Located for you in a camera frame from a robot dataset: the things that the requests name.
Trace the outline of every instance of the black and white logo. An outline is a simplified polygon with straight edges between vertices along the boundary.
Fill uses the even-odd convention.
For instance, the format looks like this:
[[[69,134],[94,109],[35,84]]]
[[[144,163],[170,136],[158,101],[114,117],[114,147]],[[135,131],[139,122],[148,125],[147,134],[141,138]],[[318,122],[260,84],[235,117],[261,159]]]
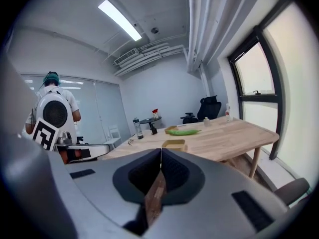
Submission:
[[[32,139],[46,150],[53,150],[59,129],[39,118],[33,131]]]

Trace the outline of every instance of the fluorescent light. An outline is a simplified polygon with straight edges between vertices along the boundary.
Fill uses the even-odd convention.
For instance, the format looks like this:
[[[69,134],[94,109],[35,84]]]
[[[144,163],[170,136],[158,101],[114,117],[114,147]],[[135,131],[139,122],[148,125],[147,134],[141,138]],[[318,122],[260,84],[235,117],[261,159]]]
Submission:
[[[129,21],[120,13],[110,1],[105,0],[98,7],[102,12],[114,20],[126,33],[128,33],[134,41],[141,39],[140,34],[129,23]]]
[[[79,84],[82,85],[83,82],[71,82],[71,81],[66,81],[66,80],[61,80],[62,83],[73,83],[73,84]]]
[[[80,90],[81,89],[79,87],[61,87],[61,88],[65,89],[65,90]]]

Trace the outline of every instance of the clear plastic bottle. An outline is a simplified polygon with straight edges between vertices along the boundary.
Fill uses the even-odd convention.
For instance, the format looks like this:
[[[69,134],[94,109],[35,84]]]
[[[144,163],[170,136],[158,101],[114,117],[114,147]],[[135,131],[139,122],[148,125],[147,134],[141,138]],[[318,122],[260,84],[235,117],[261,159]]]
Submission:
[[[230,115],[230,106],[229,106],[229,104],[226,104],[226,119],[227,119],[227,122],[231,122],[233,120],[233,118]]]
[[[210,120],[208,117],[205,117],[205,119],[203,120],[204,121],[204,126],[210,126]]]
[[[142,133],[142,129],[141,129],[141,125],[140,125],[140,121],[138,118],[134,118],[133,120],[134,123],[134,127],[135,127],[135,131],[136,131],[136,135],[138,136],[138,139],[142,139],[143,133]]]

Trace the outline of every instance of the table leg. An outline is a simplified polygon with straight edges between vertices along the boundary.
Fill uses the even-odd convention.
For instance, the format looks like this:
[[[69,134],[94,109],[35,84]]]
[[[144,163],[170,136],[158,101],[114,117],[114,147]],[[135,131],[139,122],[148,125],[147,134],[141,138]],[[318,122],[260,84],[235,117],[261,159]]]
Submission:
[[[261,147],[258,147],[255,149],[253,163],[251,164],[250,173],[249,173],[250,178],[253,178],[254,174],[256,172],[256,168],[257,168],[257,164],[258,164],[258,160],[259,160],[260,149],[261,149]]]

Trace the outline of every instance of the black window frame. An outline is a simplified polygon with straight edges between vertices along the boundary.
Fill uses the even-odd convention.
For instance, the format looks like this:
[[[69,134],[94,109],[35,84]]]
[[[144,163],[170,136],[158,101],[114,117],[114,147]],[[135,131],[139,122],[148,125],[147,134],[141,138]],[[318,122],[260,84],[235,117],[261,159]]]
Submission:
[[[228,62],[230,64],[238,97],[239,105],[239,118],[243,119],[243,102],[263,102],[263,103],[277,103],[277,126],[276,133],[279,135],[279,140],[273,144],[273,148],[270,152],[269,159],[274,160],[278,154],[278,147],[280,142],[280,136],[283,131],[284,115],[285,115],[285,90],[283,78],[279,65],[271,46],[269,45],[263,30],[284,10],[292,3],[293,0],[279,0],[266,17],[255,26],[245,40],[228,56]],[[257,43],[262,47],[274,82],[274,94],[259,94],[245,96],[243,95],[242,83],[239,77],[238,69],[236,68],[236,61],[238,61],[243,55],[245,55],[252,47]]]

